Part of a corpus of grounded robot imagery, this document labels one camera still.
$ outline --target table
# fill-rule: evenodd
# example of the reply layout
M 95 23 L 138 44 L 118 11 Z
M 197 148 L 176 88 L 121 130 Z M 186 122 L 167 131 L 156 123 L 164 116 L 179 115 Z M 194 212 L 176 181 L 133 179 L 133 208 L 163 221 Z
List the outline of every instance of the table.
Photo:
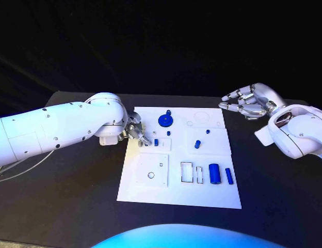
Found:
M 92 94 L 56 92 L 48 106 L 84 101 Z M 220 98 L 120 94 L 135 106 L 217 107 Z M 0 240 L 56 247 L 91 247 L 143 226 L 197 224 L 250 234 L 292 247 L 322 246 L 322 160 L 286 157 L 265 147 L 249 122 L 225 111 L 243 209 L 118 202 L 127 141 L 99 146 L 98 137 L 58 150 L 23 176 L 0 183 Z M 29 168 L 42 154 L 6 172 Z

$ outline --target black curtain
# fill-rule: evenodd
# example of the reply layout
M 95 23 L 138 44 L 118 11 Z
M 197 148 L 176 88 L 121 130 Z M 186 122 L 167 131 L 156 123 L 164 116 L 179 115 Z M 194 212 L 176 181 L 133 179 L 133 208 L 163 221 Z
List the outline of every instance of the black curtain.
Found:
M 256 82 L 322 109 L 322 6 L 0 1 L 0 116 L 58 90 L 222 97 Z

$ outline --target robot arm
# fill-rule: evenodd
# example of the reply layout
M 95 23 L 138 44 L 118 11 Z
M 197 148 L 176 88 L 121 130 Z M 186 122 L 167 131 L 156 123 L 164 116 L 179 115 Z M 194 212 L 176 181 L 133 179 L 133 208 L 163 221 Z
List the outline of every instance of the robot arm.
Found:
M 223 97 L 239 97 L 239 105 L 220 103 L 220 108 L 240 112 L 246 119 L 271 116 L 269 125 L 256 136 L 265 146 L 276 143 L 282 152 L 298 159 L 307 154 L 322 158 L 322 111 L 304 105 L 288 106 L 276 91 L 265 84 L 253 84 Z
M 150 145 L 140 122 L 140 115 L 128 115 L 120 97 L 111 93 L 94 95 L 88 102 L 71 102 L 0 118 L 0 167 L 84 142 L 92 135 L 99 137 L 101 145 L 115 145 L 125 137 Z

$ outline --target white paper sheet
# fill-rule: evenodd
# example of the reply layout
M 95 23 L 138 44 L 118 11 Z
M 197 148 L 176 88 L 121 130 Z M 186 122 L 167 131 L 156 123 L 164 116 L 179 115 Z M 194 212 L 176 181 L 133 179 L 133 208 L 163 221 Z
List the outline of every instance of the white paper sheet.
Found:
M 158 118 L 167 110 L 173 112 L 174 124 L 164 128 Z M 135 107 L 135 112 L 143 117 L 153 145 L 140 148 L 137 140 L 128 141 L 118 201 L 242 209 L 222 109 Z M 196 140 L 202 141 L 200 149 L 194 149 Z M 167 183 L 166 163 L 160 165 L 163 155 L 169 155 Z M 193 163 L 193 183 L 181 182 L 181 162 Z M 209 165 L 213 163 L 220 165 L 220 184 L 210 183 Z M 197 183 L 197 167 L 203 167 L 203 184 Z M 232 170 L 233 185 L 227 182 L 226 168 Z

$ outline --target cable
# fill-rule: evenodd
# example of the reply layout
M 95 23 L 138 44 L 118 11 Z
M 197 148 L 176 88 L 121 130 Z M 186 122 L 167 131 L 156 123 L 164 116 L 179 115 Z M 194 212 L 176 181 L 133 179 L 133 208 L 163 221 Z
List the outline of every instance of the cable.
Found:
M 26 159 L 18 161 L 10 167 L 5 168 L 0 170 L 0 173 L 3 173 L 5 171 L 7 171 L 9 169 L 12 169 L 16 165 L 19 165 Z
M 26 171 L 23 171 L 22 173 L 19 173 L 18 175 L 15 175 L 13 177 L 9 177 L 9 178 L 6 178 L 6 179 L 3 179 L 3 180 L 0 180 L 0 182 L 3 182 L 3 181 L 6 181 L 6 180 L 9 180 L 9 179 L 12 179 L 12 178 L 15 178 L 15 177 L 18 177 L 18 176 L 20 176 L 22 174 L 25 174 L 26 172 L 29 172 L 46 159 L 48 159 L 48 157 L 52 155 L 52 153 L 53 153 L 53 151 L 51 151 L 51 153 L 46 155 L 46 157 L 42 159 L 42 161 L 36 164 L 36 165 L 33 165 Z

